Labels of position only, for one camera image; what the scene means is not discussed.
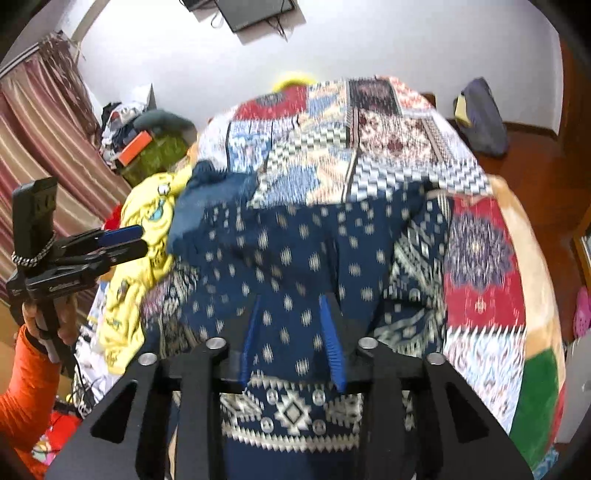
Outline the orange left sleeve forearm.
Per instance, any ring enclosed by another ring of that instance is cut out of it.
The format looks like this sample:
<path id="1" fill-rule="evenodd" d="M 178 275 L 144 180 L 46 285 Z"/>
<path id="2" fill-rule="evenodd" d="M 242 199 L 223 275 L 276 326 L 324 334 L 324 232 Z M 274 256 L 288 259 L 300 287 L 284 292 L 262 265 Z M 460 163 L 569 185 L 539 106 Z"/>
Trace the orange left sleeve forearm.
<path id="1" fill-rule="evenodd" d="M 47 466 L 32 450 L 50 424 L 59 386 L 60 366 L 39 349 L 26 326 L 19 329 L 8 388 L 1 394 L 1 434 L 35 479 Z"/>

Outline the left hand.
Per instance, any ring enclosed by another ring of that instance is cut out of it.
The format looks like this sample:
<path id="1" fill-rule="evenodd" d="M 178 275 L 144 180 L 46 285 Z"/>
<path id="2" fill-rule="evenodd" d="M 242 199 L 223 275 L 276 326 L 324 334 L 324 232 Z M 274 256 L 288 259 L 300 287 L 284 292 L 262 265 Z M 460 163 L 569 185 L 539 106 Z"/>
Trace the left hand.
<path id="1" fill-rule="evenodd" d="M 71 346 L 79 334 L 76 320 L 77 298 L 75 295 L 57 298 L 54 307 L 59 320 L 57 335 L 65 345 Z M 41 329 L 47 329 L 45 315 L 31 300 L 25 301 L 21 310 L 28 333 L 36 340 L 41 340 Z"/>

